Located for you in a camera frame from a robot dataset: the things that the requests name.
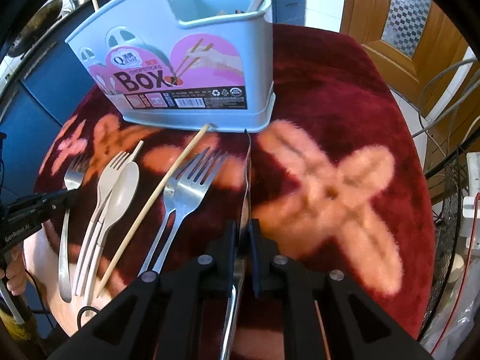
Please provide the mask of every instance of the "plastic bag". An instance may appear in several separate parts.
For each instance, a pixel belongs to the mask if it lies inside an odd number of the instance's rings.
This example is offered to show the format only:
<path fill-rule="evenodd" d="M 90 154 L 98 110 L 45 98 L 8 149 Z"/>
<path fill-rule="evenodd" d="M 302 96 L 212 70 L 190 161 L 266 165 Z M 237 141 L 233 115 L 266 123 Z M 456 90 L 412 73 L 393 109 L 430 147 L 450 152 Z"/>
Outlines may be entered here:
<path fill-rule="evenodd" d="M 427 332 L 420 341 L 421 345 L 428 351 L 434 348 L 440 334 L 442 334 L 445 324 L 450 317 L 462 278 L 459 278 L 454 285 L 454 289 L 450 294 L 448 303 L 437 313 Z M 451 360 L 460 347 L 460 344 L 466 339 L 473 328 L 473 318 L 480 305 L 480 259 L 470 261 L 469 270 L 467 272 L 465 284 L 463 286 L 462 297 L 457 306 L 450 327 L 443 336 L 440 344 L 433 353 L 435 360 Z"/>

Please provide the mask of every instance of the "red rug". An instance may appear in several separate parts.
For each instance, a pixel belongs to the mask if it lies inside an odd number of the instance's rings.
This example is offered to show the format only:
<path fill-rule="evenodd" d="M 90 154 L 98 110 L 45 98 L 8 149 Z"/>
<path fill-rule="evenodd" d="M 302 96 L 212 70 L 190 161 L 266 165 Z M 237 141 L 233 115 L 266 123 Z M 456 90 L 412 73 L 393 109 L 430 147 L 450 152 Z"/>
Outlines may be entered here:
<path fill-rule="evenodd" d="M 353 276 L 416 337 L 431 287 L 434 227 L 417 152 L 388 87 L 350 37 L 275 25 L 274 91 L 277 101 L 270 126 L 253 135 L 253 217 L 283 254 L 310 269 L 340 269 Z M 81 203 L 70 214 L 71 276 L 95 207 L 97 181 L 110 159 L 121 150 L 131 152 L 138 140 L 145 141 L 137 157 L 138 192 L 109 234 L 99 278 L 141 207 L 193 135 L 126 123 L 97 87 L 90 91 L 52 144 L 35 186 L 36 191 L 61 188 L 70 157 L 80 152 L 92 155 Z M 229 157 L 200 209 L 184 221 L 167 258 L 167 270 L 203 254 L 208 242 L 221 236 L 225 220 L 239 217 L 246 138 L 207 133 L 195 152 L 207 146 L 228 150 Z M 159 198 L 94 305 L 103 306 L 136 277 L 163 215 Z M 43 284 L 54 316 L 72 334 L 81 299 L 67 305 L 58 296 L 61 229 L 59 215 L 46 223 L 45 232 L 26 242 L 25 257 L 27 269 Z M 209 307 L 223 314 L 219 305 Z M 252 302 L 247 291 L 234 358 L 282 358 L 280 315 L 278 304 Z M 208 326 L 203 358 L 218 356 L 221 330 L 220 320 Z"/>

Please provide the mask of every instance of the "mosaic glass window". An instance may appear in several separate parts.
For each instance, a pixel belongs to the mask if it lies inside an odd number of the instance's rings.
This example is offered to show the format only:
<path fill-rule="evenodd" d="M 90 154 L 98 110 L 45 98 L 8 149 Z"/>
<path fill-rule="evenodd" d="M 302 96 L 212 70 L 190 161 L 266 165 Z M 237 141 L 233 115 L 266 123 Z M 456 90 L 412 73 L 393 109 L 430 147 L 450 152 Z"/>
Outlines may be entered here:
<path fill-rule="evenodd" d="M 382 40 L 413 57 L 422 37 L 431 0 L 391 0 Z"/>

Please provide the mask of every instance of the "human hand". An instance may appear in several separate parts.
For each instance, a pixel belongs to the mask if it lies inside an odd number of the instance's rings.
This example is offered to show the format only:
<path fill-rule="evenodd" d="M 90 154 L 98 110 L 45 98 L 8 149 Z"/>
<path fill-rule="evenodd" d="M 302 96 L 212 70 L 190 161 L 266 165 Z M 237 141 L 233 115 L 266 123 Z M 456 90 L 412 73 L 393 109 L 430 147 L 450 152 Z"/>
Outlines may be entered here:
<path fill-rule="evenodd" d="M 197 59 L 190 69 L 212 68 L 218 70 L 228 70 L 242 74 L 242 59 L 239 56 L 222 54 L 218 50 L 209 48 L 209 46 L 200 46 L 195 51 L 193 47 L 187 50 L 187 56 Z"/>
<path fill-rule="evenodd" d="M 9 279 L 7 288 L 13 296 L 21 295 L 25 292 L 27 287 L 27 276 L 25 273 L 25 266 L 23 265 L 23 258 L 19 246 L 10 249 L 11 261 L 7 266 L 6 275 Z M 3 279 L 5 272 L 0 269 L 0 279 Z"/>

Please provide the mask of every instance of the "wok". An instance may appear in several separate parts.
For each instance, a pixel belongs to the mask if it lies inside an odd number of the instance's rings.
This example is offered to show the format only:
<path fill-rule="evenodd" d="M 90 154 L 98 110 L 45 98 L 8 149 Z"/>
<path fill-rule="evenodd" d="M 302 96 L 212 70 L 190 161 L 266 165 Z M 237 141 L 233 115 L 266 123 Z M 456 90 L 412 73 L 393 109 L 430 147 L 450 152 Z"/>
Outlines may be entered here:
<path fill-rule="evenodd" d="M 26 53 L 38 38 L 57 21 L 62 6 L 63 0 L 52 0 L 40 8 L 20 31 L 7 55 L 14 58 Z"/>

